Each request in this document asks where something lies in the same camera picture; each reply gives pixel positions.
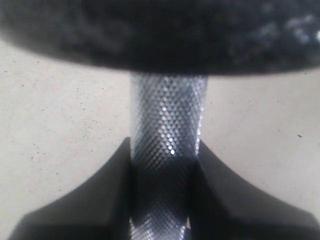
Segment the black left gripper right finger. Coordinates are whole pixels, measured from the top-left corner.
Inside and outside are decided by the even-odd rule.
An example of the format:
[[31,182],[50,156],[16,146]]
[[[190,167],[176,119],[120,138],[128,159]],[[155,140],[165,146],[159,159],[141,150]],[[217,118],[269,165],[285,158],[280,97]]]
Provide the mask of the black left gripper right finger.
[[193,240],[318,240],[315,216],[250,184],[203,142],[193,174]]

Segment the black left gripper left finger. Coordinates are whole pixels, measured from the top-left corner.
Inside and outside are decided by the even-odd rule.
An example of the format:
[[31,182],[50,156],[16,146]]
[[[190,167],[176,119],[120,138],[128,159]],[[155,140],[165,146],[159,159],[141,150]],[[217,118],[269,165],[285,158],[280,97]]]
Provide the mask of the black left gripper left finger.
[[130,139],[87,181],[58,200],[26,214],[11,240],[130,239]]

